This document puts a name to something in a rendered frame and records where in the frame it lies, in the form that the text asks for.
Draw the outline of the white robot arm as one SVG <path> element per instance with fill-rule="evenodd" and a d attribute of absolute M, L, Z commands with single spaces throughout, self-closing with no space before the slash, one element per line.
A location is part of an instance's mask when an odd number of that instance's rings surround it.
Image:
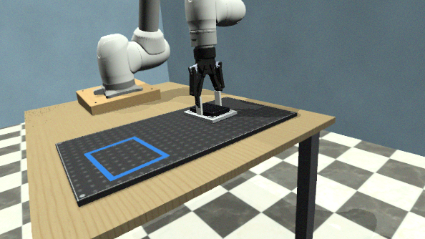
<path fill-rule="evenodd" d="M 139 92 L 134 74 L 160 66 L 170 56 L 170 47 L 159 26 L 160 0 L 139 0 L 139 28 L 131 42 L 121 34 L 102 37 L 97 46 L 97 63 L 102 78 L 94 95 L 107 99 Z M 217 44 L 216 26 L 238 24 L 245 16 L 241 0 L 185 0 L 185 15 L 191 46 L 210 48 Z M 199 29 L 199 30 L 197 30 Z"/>

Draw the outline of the black well plate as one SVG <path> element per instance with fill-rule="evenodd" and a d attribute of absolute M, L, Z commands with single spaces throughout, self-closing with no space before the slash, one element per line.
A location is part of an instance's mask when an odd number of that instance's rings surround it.
<path fill-rule="evenodd" d="M 190 111 L 196 113 L 196 106 L 190 107 Z M 216 104 L 204 103 L 202 104 L 202 112 L 204 116 L 219 116 L 230 111 L 229 107 L 224 107 Z"/>

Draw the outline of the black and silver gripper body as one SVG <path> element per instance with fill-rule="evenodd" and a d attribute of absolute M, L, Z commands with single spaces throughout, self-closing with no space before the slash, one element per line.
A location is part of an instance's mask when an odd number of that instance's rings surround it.
<path fill-rule="evenodd" d="M 213 64 L 214 67 L 216 65 L 215 57 L 215 47 L 203 48 L 203 49 L 193 49 L 195 65 L 197 65 L 197 70 L 200 74 L 203 72 L 204 65 L 207 64 L 207 72 L 206 74 L 212 74 L 210 64 Z"/>

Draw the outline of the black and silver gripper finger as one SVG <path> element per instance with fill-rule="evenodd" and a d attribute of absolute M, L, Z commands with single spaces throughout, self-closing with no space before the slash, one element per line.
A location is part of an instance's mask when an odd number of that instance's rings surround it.
<path fill-rule="evenodd" d="M 212 74 L 208 74 L 212 85 L 215 89 L 215 104 L 222 106 L 221 92 L 225 88 L 222 72 L 222 62 L 216 62 L 215 68 L 213 64 L 210 64 Z"/>
<path fill-rule="evenodd" d="M 197 71 L 197 65 L 188 67 L 190 73 L 190 95 L 195 97 L 196 113 L 198 115 L 203 115 L 201 92 L 207 68 L 208 65 L 205 64 L 203 72 L 200 74 L 199 71 Z"/>

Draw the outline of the blue tape outline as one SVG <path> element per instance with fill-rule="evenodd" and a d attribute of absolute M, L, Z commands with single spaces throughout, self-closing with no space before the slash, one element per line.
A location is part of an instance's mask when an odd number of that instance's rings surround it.
<path fill-rule="evenodd" d="M 113 175 L 111 175 L 98 161 L 96 161 L 94 158 L 93 158 L 93 156 L 91 156 L 90 154 L 91 153 L 93 153 L 93 152 L 97 152 L 97 151 L 100 151 L 100 150 L 103 150 L 103 149 L 105 149 L 105 148 L 108 148 L 108 147 L 111 147 L 111 146 L 114 146 L 114 145 L 118 145 L 119 143 L 122 143 L 122 142 L 126 142 L 126 141 L 128 141 L 128 140 L 132 140 L 132 139 L 134 139 L 134 140 L 136 140 L 136 141 L 138 141 L 139 143 L 141 143 L 141 144 L 143 144 L 144 146 L 146 146 L 146 147 L 148 147 L 148 148 L 150 148 L 151 150 L 154 150 L 155 152 L 157 152 L 157 153 L 159 153 L 160 155 L 162 155 L 161 157 L 159 157 L 159 158 L 157 158 L 157 159 L 155 159 L 155 160 L 152 160 L 152 161 L 150 161 L 150 162 L 147 162 L 147 163 L 145 163 L 145 164 L 143 164 L 143 165 L 140 165 L 140 166 L 138 166 L 138 167 L 136 167 L 136 168 L 133 168 L 133 169 L 131 169 L 131 170 L 128 170 L 128 171 L 126 171 L 126 172 L 123 172 L 122 174 L 119 174 L 119 175 L 117 175 L 117 176 L 113 176 Z M 129 174 L 129 173 L 131 173 L 131 172 L 134 172 L 135 170 L 138 170 L 138 169 L 140 169 L 140 168 L 143 168 L 143 167 L 145 167 L 145 166 L 147 166 L 147 165 L 150 165 L 150 164 L 152 164 L 152 163 L 154 163 L 154 162 L 156 162 L 156 161 L 159 161 L 159 160 L 161 160 L 161 159 L 164 159 L 164 158 L 166 158 L 166 157 L 168 157 L 168 156 L 170 156 L 170 155 L 168 155 L 168 154 L 166 154 L 166 153 L 164 153 L 163 151 L 161 151 L 161 150 L 159 150 L 159 149 L 157 149 L 157 148 L 155 148 L 155 147 L 153 147 L 152 145 L 149 145 L 149 144 L 147 144 L 146 142 L 144 142 L 144 141 L 142 141 L 142 140 L 140 140 L 139 138 L 137 138 L 137 137 L 131 137 L 131 138 L 129 138 L 129 139 L 127 139 L 127 140 L 123 140 L 123 141 L 121 141 L 121 142 L 117 142 L 117 143 L 114 143 L 114 144 L 112 144 L 112 145 L 108 145 L 108 146 L 106 146 L 106 147 L 103 147 L 103 148 L 100 148 L 100 149 L 98 149 L 98 150 L 94 150 L 94 151 L 91 151 L 91 152 L 88 152 L 88 153 L 85 153 L 84 154 L 103 174 L 104 174 L 104 176 L 109 180 L 109 181 L 113 181 L 113 180 L 115 180 L 115 179 L 117 179 L 117 178 L 119 178 L 119 177 L 122 177 L 122 176 L 124 176 L 124 175 L 127 175 L 127 174 Z"/>

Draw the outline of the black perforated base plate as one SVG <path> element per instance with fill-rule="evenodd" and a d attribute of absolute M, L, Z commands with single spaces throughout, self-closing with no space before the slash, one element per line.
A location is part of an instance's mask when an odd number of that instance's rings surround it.
<path fill-rule="evenodd" d="M 297 112 L 231 97 L 223 97 L 221 102 L 222 106 L 237 111 L 237 114 L 212 124 L 184 115 L 183 112 L 190 110 L 186 107 L 56 143 L 78 207 L 297 117 Z M 131 137 L 137 137 L 170 156 L 109 181 L 84 155 Z M 134 139 L 90 155 L 113 176 L 162 156 Z"/>

